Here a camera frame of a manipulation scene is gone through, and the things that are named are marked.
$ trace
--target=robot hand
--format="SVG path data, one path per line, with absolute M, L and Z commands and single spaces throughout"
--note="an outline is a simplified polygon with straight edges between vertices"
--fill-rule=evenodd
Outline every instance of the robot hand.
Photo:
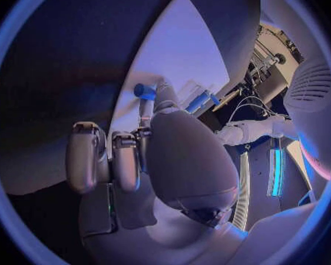
M 221 131 L 217 132 L 217 138 L 222 144 L 227 145 L 252 143 L 264 135 L 275 138 L 283 136 L 292 139 L 297 138 L 292 121 L 285 120 L 280 115 L 270 116 L 263 121 L 244 120 L 229 122 Z

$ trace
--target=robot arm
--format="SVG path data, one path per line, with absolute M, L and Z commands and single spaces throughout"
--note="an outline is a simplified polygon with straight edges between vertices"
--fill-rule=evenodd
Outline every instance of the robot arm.
M 217 138 L 220 142 L 227 145 L 252 143 L 264 135 L 274 138 L 285 136 L 293 140 L 298 138 L 292 121 L 285 120 L 280 115 L 271 116 L 263 121 L 230 122 L 221 131 L 217 132 Z

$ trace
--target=blue led strip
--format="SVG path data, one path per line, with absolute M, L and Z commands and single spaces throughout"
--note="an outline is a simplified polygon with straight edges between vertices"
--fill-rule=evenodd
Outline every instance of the blue led strip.
M 281 176 L 282 176 L 282 160 L 281 160 L 281 151 L 274 151 L 274 180 L 273 180 L 273 188 L 272 188 L 272 196 L 279 196 L 281 189 Z

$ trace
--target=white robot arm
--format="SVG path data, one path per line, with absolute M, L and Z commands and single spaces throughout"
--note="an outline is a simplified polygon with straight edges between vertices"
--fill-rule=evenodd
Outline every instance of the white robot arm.
M 285 136 L 293 140 L 298 139 L 292 121 L 285 120 L 284 116 L 281 115 L 270 116 L 263 121 L 244 120 L 229 122 L 216 134 L 220 142 L 226 145 L 252 143 L 264 135 L 274 138 Z

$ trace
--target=pink light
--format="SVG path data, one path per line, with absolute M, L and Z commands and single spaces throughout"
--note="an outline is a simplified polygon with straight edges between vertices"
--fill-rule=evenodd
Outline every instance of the pink light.
M 321 175 L 325 180 L 331 180 L 331 173 L 328 169 L 321 165 L 320 161 L 311 156 L 308 151 L 304 148 L 303 144 L 300 143 L 300 149 L 302 150 L 303 155 L 309 162 L 309 164 L 314 168 L 314 170 Z

